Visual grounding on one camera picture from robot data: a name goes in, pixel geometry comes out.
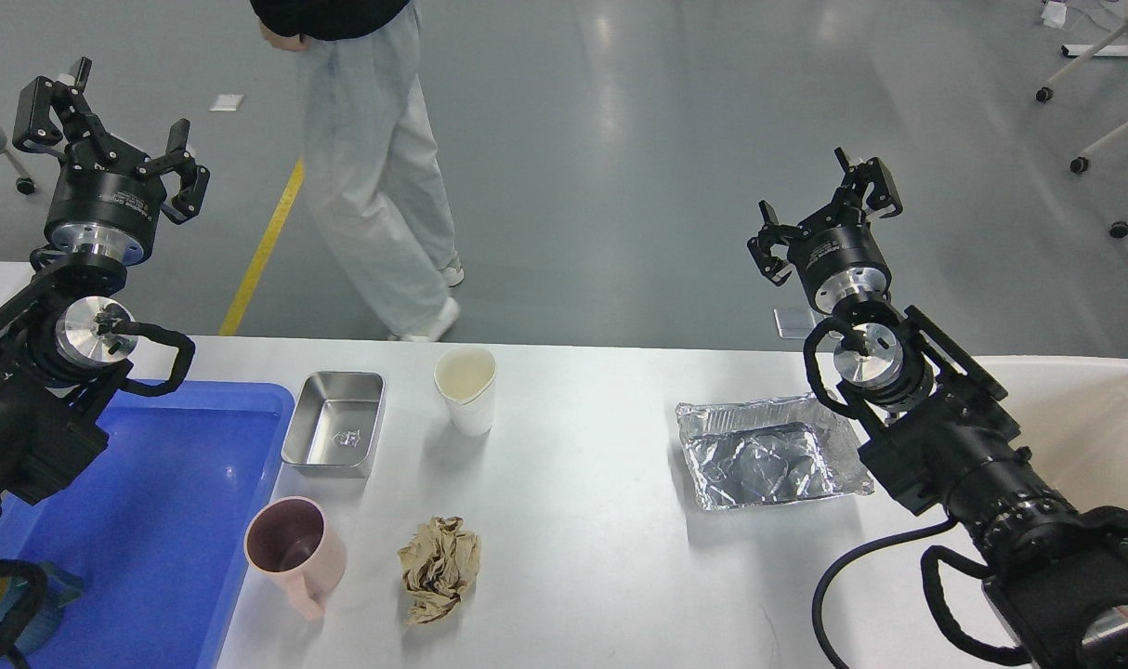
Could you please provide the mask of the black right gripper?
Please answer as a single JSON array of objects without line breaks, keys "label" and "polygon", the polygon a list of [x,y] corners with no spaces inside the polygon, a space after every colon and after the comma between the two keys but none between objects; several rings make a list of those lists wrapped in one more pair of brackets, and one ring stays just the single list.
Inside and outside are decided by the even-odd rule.
[{"label": "black right gripper", "polygon": [[[805,215],[797,225],[781,225],[767,200],[758,203],[761,228],[747,249],[764,279],[784,285],[797,276],[807,300],[822,314],[834,313],[851,294],[888,297],[891,272],[872,236],[876,219],[902,215],[904,200],[895,178],[878,157],[853,162],[841,147],[834,157],[843,170],[829,200],[829,215]],[[773,247],[791,250],[791,261]]]}]

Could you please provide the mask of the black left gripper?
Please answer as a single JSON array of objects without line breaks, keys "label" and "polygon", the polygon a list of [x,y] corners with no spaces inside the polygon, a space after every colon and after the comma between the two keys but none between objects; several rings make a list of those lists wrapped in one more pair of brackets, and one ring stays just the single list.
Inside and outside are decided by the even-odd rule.
[{"label": "black left gripper", "polygon": [[[91,106],[85,85],[92,59],[79,58],[67,82],[37,76],[20,91],[12,147],[59,158],[56,187],[47,211],[45,250],[74,253],[92,246],[124,266],[151,258],[160,209],[174,225],[202,212],[211,173],[190,147],[190,118],[169,127],[162,156],[141,149],[117,150]],[[161,177],[178,177],[177,194],[166,199]]]}]

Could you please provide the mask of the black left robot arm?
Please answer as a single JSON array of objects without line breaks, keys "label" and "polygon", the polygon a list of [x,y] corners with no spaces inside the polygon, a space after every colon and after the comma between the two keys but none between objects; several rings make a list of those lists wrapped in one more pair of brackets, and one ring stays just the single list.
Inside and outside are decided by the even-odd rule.
[{"label": "black left robot arm", "polygon": [[180,387],[193,340],[136,322],[115,300],[153,250],[161,215],[202,212],[210,170],[173,123],[157,157],[106,130],[85,102],[92,62],[38,76],[20,93],[12,146],[54,156],[56,187],[33,278],[0,306],[0,516],[5,494],[34,505],[67,490],[104,454],[98,426],[114,394],[164,397]]}]

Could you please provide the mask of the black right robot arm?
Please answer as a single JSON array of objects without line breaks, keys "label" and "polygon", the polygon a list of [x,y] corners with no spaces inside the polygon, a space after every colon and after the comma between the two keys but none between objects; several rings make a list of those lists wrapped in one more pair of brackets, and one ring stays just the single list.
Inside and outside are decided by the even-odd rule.
[{"label": "black right robot arm", "polygon": [[918,308],[899,310],[892,275],[872,236],[874,217],[900,215],[902,199],[878,157],[835,158],[843,181],[797,225],[760,202],[747,246],[776,285],[797,275],[820,322],[802,347],[820,405],[864,428],[860,461],[913,514],[937,525],[862,544],[816,584],[813,631],[836,668],[845,662],[823,627],[835,576],[875,551],[963,526],[981,560],[932,545],[920,555],[925,604],[953,646],[984,662],[1036,668],[1128,668],[1128,511],[1079,512],[1045,483],[1006,390]]}]

